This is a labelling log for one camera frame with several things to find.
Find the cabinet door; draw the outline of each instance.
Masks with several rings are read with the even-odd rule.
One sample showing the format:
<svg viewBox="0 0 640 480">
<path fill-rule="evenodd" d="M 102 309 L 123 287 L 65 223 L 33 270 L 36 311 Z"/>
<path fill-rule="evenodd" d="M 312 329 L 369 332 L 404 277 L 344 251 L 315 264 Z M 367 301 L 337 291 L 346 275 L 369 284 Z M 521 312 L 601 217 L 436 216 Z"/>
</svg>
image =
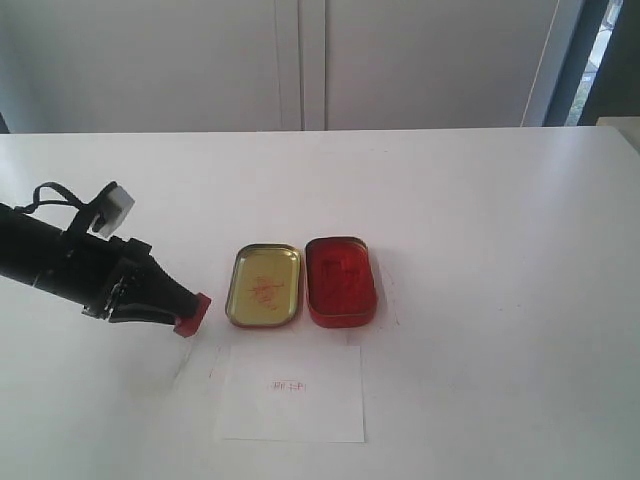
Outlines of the cabinet door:
<svg viewBox="0 0 640 480">
<path fill-rule="evenodd" d="M 5 0 L 59 132 L 299 130 L 295 0 Z"/>
<path fill-rule="evenodd" d="M 327 128 L 519 126 L 559 5 L 327 0 Z"/>
</svg>

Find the white tabletop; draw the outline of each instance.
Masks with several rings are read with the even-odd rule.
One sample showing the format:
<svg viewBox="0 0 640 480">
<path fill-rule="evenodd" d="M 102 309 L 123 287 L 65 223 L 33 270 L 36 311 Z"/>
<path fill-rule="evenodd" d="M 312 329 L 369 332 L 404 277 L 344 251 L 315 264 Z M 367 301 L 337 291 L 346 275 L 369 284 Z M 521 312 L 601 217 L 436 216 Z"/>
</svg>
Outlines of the white tabletop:
<svg viewBox="0 0 640 480">
<path fill-rule="evenodd" d="M 112 179 L 116 234 L 214 305 L 184 340 L 0 278 L 1 478 L 638 478 L 640 157 L 615 130 L 0 137 L 4 203 Z M 239 248 L 329 235 L 371 248 L 371 324 L 229 324 Z M 278 342 L 361 346 L 366 443 L 215 439 L 230 346 Z"/>
</svg>

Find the sheet of paper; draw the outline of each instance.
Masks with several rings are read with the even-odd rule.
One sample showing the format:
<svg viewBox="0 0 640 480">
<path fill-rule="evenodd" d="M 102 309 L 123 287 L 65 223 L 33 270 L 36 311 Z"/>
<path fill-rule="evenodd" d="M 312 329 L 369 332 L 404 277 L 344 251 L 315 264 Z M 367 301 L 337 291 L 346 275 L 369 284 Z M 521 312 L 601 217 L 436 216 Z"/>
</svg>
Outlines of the sheet of paper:
<svg viewBox="0 0 640 480">
<path fill-rule="evenodd" d="M 360 347 L 232 347 L 216 436 L 364 442 Z"/>
</svg>

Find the open tin lid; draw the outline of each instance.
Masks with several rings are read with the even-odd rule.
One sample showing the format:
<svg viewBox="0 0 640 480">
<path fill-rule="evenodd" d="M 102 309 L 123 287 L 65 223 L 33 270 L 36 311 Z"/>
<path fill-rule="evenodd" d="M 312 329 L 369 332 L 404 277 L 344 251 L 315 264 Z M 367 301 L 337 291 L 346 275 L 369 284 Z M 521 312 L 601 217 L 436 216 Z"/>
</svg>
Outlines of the open tin lid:
<svg viewBox="0 0 640 480">
<path fill-rule="evenodd" d="M 298 310 L 302 259 L 289 245 L 253 244 L 236 256 L 226 314 L 239 327 L 278 327 Z"/>
</svg>

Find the red ink pad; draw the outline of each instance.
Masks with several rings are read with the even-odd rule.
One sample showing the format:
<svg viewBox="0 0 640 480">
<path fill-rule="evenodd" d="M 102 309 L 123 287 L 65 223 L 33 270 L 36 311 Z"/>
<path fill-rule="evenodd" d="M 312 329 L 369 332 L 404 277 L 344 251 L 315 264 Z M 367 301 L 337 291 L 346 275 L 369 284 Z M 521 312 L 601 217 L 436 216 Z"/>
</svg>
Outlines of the red ink pad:
<svg viewBox="0 0 640 480">
<path fill-rule="evenodd" d="M 326 328 L 369 323 L 378 297 L 364 242 L 354 237 L 317 238 L 307 244 L 305 254 L 311 318 Z"/>
</svg>

